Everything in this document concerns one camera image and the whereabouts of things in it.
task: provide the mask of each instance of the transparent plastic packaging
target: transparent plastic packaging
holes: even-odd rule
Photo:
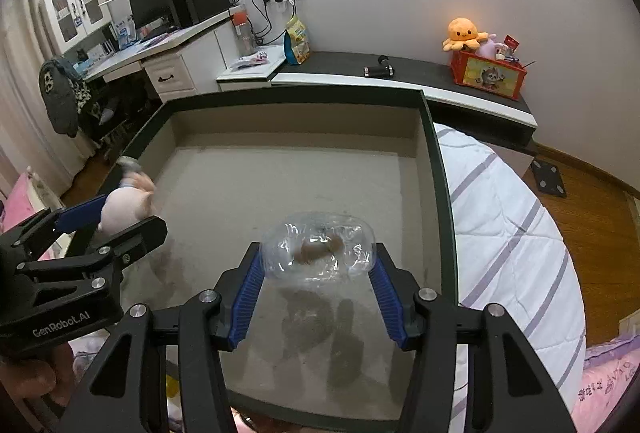
[[[260,245],[264,275],[297,286],[353,279],[373,269],[375,243],[372,228],[355,216],[292,214]]]

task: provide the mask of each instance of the plush toy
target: plush toy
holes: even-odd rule
[[[478,33],[476,26],[466,18],[456,18],[449,23],[449,37],[442,42],[442,50],[462,50],[467,47],[470,50],[478,50],[480,41],[486,41],[487,32]]]
[[[98,230],[111,236],[141,222],[153,213],[153,181],[142,172],[140,164],[130,157],[120,157],[123,174],[120,187],[111,191],[100,213]]]
[[[506,51],[509,47],[504,43],[497,43],[495,41],[495,34],[489,35],[487,41],[480,45],[480,48],[476,50],[476,56],[480,56],[485,59],[497,59],[498,51]]]

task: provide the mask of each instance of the baseboard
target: baseboard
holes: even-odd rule
[[[594,166],[593,164],[589,164],[584,160],[580,160],[579,158],[575,158],[572,155],[568,155],[567,153],[560,151],[555,148],[550,148],[549,146],[545,146],[542,144],[536,143],[538,146],[538,153],[540,155],[544,155],[547,158],[557,160],[558,162],[562,162],[567,164],[568,166],[574,167],[586,173],[593,175],[596,178],[600,178],[600,180],[604,180],[605,182],[609,182],[613,184],[626,193],[631,194],[634,198],[640,200],[640,191],[635,187],[630,186],[626,182],[623,182],[617,177],[614,177],[611,173],[607,173],[606,171]]]

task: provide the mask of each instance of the red card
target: red card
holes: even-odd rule
[[[515,50],[516,48],[518,48],[520,46],[520,43],[517,42],[511,36],[506,36],[504,38],[504,44],[507,45],[511,50]]]

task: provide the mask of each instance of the cartoon picture on box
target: cartoon picture on box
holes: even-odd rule
[[[489,92],[511,96],[516,89],[518,73],[494,63],[470,58],[466,63],[463,82]]]

